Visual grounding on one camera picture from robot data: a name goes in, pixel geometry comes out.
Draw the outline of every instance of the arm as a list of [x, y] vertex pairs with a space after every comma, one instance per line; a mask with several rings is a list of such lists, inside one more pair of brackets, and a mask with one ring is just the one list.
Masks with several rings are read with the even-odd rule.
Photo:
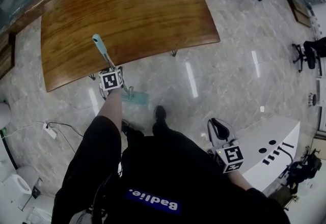
[[121, 131], [122, 122], [122, 101], [121, 101], [121, 88], [113, 89], [107, 97], [104, 105], [97, 116], [104, 116], [109, 118]]
[[88, 209], [99, 185], [118, 172], [121, 160], [121, 89], [113, 90], [86, 130], [55, 198], [52, 224], [68, 224]]
[[239, 171], [227, 173], [227, 176], [233, 184], [239, 186], [244, 190], [249, 190], [252, 188], [251, 184], [242, 176]]

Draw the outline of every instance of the power strip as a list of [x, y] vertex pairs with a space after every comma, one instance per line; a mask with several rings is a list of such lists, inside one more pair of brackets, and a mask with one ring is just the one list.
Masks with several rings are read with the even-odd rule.
[[43, 129], [53, 138], [55, 139], [57, 137], [57, 133], [53, 131], [51, 127], [47, 125], [47, 123], [44, 123]]

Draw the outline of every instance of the black handle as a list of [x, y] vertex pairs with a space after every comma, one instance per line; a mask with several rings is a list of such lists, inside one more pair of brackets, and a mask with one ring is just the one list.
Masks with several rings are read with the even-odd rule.
[[287, 143], [285, 143], [285, 142], [282, 142], [282, 144], [285, 145], [285, 146], [287, 146], [287, 147], [294, 148], [293, 145], [287, 144]]

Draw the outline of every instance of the wooden tabletop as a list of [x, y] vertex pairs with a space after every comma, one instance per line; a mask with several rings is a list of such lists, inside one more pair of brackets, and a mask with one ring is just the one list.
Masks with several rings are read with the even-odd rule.
[[115, 65], [220, 41], [205, 0], [57, 0], [49, 8], [41, 28], [48, 92], [107, 67], [94, 34]]

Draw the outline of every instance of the black shoe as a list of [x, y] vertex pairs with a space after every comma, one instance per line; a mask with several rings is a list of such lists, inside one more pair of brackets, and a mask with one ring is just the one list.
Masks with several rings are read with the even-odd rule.
[[121, 131], [125, 134], [125, 136], [127, 136], [129, 129], [130, 129], [129, 123], [126, 120], [122, 119]]
[[165, 111], [164, 107], [161, 105], [158, 105], [155, 108], [155, 120], [157, 121], [165, 121], [165, 119], [167, 118], [167, 112]]

